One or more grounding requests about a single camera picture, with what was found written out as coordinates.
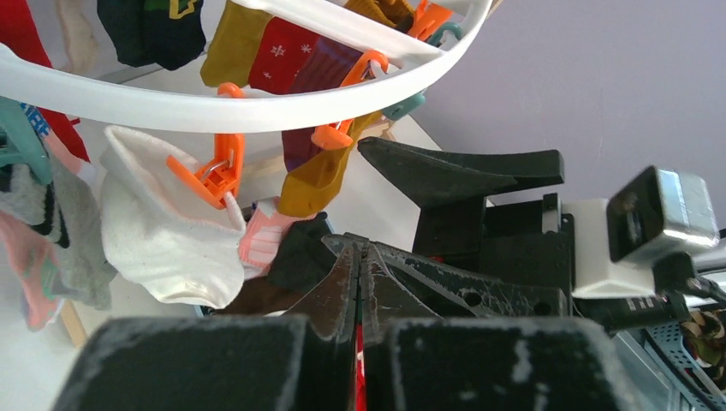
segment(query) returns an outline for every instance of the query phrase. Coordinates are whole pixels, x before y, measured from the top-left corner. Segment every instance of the pink sock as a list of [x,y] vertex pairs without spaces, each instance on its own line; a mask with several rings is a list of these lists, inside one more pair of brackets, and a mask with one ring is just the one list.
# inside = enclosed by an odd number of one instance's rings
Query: pink sock
[[51,293],[58,275],[53,246],[26,224],[1,211],[0,239],[5,242],[10,267],[21,280],[28,305],[27,326],[32,331],[40,330],[55,318],[62,305],[62,299]]
[[277,249],[290,225],[305,218],[288,217],[277,212],[279,197],[260,200],[247,223],[247,232],[240,241],[240,259],[245,266],[245,279],[267,275]]

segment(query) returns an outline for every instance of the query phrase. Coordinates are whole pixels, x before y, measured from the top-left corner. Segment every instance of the snowflake pattern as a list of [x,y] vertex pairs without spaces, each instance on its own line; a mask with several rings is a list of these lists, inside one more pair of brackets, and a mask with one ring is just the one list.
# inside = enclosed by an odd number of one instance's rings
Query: snowflake pattern
[[270,51],[275,57],[280,57],[285,54],[285,49],[281,45],[275,45],[272,46],[272,50]]

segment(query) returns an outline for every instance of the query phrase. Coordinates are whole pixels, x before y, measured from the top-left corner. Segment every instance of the white plastic hanger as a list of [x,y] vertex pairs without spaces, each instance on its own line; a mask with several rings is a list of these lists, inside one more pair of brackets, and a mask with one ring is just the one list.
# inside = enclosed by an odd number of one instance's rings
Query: white plastic hanger
[[[233,0],[358,50],[378,50],[402,69],[382,79],[289,96],[249,91],[227,99],[119,86],[29,63],[0,45],[0,96],[48,110],[136,128],[190,133],[260,133],[338,122],[380,110],[433,84],[473,42],[491,0],[471,0],[464,37],[438,49],[325,0]],[[461,6],[462,0],[440,0]]]

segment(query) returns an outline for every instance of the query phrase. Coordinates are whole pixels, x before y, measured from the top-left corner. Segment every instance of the clothespin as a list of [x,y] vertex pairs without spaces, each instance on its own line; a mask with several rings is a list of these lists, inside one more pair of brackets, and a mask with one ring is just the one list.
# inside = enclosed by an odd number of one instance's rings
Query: clothespin
[[[431,35],[431,37],[429,37],[426,43],[430,45],[435,45],[436,47],[440,46],[441,39],[446,32],[454,34],[454,37],[456,37],[457,40],[461,40],[463,34],[461,31],[461,27],[459,27],[458,24],[453,22],[446,22],[442,24],[437,29],[437,31]],[[385,109],[381,110],[381,113],[383,113],[383,115],[392,122],[397,122],[398,120],[401,120],[403,117],[411,114],[412,111],[418,109],[426,102],[426,96],[424,96],[424,91],[425,90],[417,92],[413,96],[406,98],[405,100],[386,107]]]
[[[217,95],[244,98],[244,92],[234,83],[220,85]],[[225,207],[224,195],[232,193],[236,197],[240,191],[244,155],[244,134],[215,134],[214,159],[195,173],[187,170],[173,156],[166,158],[166,165],[199,197],[222,210]]]
[[27,164],[44,186],[53,181],[48,153],[20,103],[0,97],[0,167],[9,164]]
[[435,3],[429,3],[427,0],[421,0],[421,3],[419,3],[419,6],[414,11],[414,24],[408,30],[408,35],[421,41],[426,41],[453,14],[453,11],[445,7]]
[[[388,71],[388,57],[378,51],[369,50],[363,53],[358,62],[353,66],[348,75],[345,76],[341,87],[352,86],[367,79],[370,75],[371,62],[381,65],[383,71]],[[312,133],[312,142],[323,150],[338,150],[353,144],[353,139],[348,135],[353,119],[343,120],[338,123],[317,126]]]

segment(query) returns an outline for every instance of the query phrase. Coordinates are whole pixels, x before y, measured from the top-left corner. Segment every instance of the wooden leg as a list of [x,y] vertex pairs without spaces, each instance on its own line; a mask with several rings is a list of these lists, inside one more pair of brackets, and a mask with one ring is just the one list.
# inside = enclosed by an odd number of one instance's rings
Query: wooden leg
[[75,306],[71,300],[66,300],[61,308],[61,321],[68,331],[71,343],[74,347],[81,347],[86,343],[88,335],[86,329],[83,328],[83,324],[78,317],[78,313],[75,311]]

